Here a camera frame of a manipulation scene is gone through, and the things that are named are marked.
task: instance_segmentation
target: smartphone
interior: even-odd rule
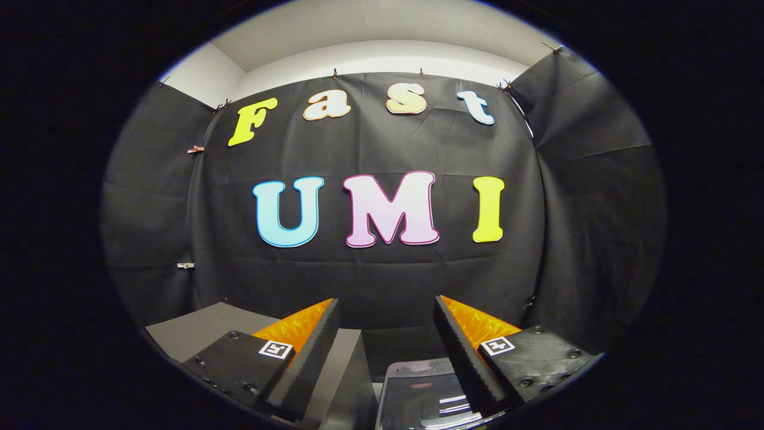
[[[466,430],[497,416],[470,410],[447,357],[406,361],[387,368],[375,429]]]

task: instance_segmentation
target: blue letter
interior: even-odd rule
[[[294,181],[294,189],[299,191],[302,219],[295,229],[287,230],[279,222],[279,194],[284,191],[284,183],[263,182],[252,188],[257,198],[257,232],[264,241],[280,248],[293,248],[308,243],[319,229],[319,188],[324,186],[323,178],[308,176]]]
[[[482,122],[485,125],[494,123],[494,117],[488,115],[483,110],[483,106],[488,106],[488,102],[478,97],[475,91],[461,91],[456,93],[456,96],[464,99],[467,103],[467,110],[470,111],[470,115],[472,115],[472,118],[475,118],[475,121]]]

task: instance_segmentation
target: clip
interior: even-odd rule
[[[510,85],[510,81],[508,81],[508,80],[506,80],[506,79],[505,79],[505,80],[504,80],[504,82],[506,82],[506,83],[507,83],[507,84],[506,84],[506,86],[502,85],[502,84],[501,84],[501,82],[499,82],[499,83],[497,83],[497,84],[496,84],[496,88],[498,88],[498,89],[499,89],[499,91],[501,91],[502,93],[504,93],[505,91],[507,91],[509,88],[512,88],[512,85]]]
[[[553,50],[553,51],[555,52],[555,54],[559,54],[559,53],[560,53],[560,50],[559,50],[559,49],[555,49],[555,48],[553,48],[553,47],[550,47],[549,45],[545,44],[544,42],[541,42],[541,44],[542,44],[542,45],[544,45],[544,46],[546,46],[547,48],[549,48],[549,49]]]
[[[533,301],[535,301],[535,300],[536,300],[536,296],[535,295],[532,295],[532,296],[528,297],[526,299],[526,303],[523,306],[523,308],[528,308],[530,306],[533,306]]]

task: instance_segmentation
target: phone screen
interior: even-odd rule
[[[388,378],[377,430],[441,430],[475,422],[454,373]]]

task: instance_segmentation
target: white ceiling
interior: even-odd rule
[[[212,40],[245,72],[308,50],[407,39],[460,45],[530,66],[560,45],[524,21],[472,0],[296,0]]]

